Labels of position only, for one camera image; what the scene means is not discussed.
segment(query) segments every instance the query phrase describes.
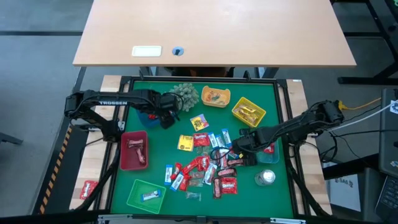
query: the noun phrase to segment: green plant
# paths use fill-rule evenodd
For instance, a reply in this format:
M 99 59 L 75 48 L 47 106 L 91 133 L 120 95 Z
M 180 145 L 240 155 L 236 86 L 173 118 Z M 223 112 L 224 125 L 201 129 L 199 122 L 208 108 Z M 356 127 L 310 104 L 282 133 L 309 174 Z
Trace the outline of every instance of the green plant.
M 188 112 L 190 108 L 193 108 L 196 103 L 199 102 L 199 93 L 193 87 L 192 83 L 184 83 L 175 85 L 173 89 L 170 90 L 171 93 L 176 93 L 180 95 L 184 100 L 183 111 Z M 181 100 L 178 97 L 178 107 L 181 108 Z

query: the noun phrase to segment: yellow candy wrapper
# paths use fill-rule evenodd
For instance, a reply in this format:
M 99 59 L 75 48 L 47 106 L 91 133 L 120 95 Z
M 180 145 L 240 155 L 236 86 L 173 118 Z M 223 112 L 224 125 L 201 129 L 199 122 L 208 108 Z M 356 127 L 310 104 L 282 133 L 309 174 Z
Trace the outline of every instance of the yellow candy wrapper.
M 200 131 L 209 126 L 209 123 L 206 121 L 205 115 L 203 115 L 203 114 L 196 116 L 194 118 L 191 118 L 190 120 L 193 125 L 193 128 L 195 128 L 195 131 Z
M 192 136 L 180 135 L 180 139 L 178 140 L 177 149 L 192 152 L 192 150 L 193 150 L 193 137 Z

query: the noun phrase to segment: yellow basket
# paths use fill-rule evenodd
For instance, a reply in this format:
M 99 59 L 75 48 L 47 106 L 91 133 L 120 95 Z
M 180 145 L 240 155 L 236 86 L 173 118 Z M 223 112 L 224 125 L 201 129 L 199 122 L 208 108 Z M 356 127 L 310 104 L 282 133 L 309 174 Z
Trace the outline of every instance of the yellow basket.
M 254 112 L 255 115 L 257 115 L 259 117 L 259 119 L 257 119 L 256 123 L 253 125 L 251 124 L 249 121 L 246 121 L 240 114 L 235 113 L 234 110 L 239 107 L 241 104 L 244 104 L 250 108 L 255 109 L 256 111 Z M 262 118 L 264 117 L 264 115 L 266 115 L 266 111 L 263 110 L 262 108 L 260 108 L 259 106 L 255 105 L 253 102 L 251 102 L 250 100 L 246 99 L 245 97 L 242 97 L 238 103 L 234 106 L 234 108 L 232 109 L 232 114 L 237 117 L 238 119 L 240 119 L 241 121 L 243 121 L 245 124 L 249 125 L 252 128 L 255 128 L 259 125 L 259 123 L 261 122 Z

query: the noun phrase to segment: yellow and black stripe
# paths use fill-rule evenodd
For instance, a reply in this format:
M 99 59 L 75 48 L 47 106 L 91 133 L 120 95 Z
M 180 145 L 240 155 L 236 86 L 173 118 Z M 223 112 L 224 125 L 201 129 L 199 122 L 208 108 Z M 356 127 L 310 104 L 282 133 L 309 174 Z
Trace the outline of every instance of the yellow and black stripe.
M 58 171 L 59 171 L 59 169 L 61 167 L 63 155 L 65 154 L 65 151 L 67 150 L 67 145 L 68 145 L 68 141 L 69 141 L 69 137 L 70 137 L 71 133 L 72 133 L 72 127 L 69 126 L 67 134 L 65 135 L 65 139 L 63 140 L 63 144 L 62 144 L 62 148 L 61 148 L 60 154 L 58 155 L 57 163 L 55 164 L 54 170 L 53 170 L 53 172 L 51 174 L 51 179 L 49 181 L 49 186 L 45 190 L 43 202 L 42 202 L 42 204 L 40 206 L 40 212 L 39 212 L 40 214 L 44 214 L 45 207 L 47 206 L 47 203 L 49 201 L 49 198 L 50 198 L 50 195 L 51 195 L 51 190 L 54 187 L 55 179 L 57 178 Z

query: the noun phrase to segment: red container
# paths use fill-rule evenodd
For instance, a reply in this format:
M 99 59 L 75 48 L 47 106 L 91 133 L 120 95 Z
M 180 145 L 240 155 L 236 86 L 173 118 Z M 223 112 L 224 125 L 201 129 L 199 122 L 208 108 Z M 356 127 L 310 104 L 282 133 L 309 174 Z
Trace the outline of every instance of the red container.
M 145 165 L 141 164 L 138 159 L 137 152 L 134 148 L 128 148 L 128 140 L 144 140 L 142 153 L 145 156 Z M 135 131 L 122 134 L 120 169 L 121 170 L 140 170 L 148 167 L 148 134 L 146 131 Z

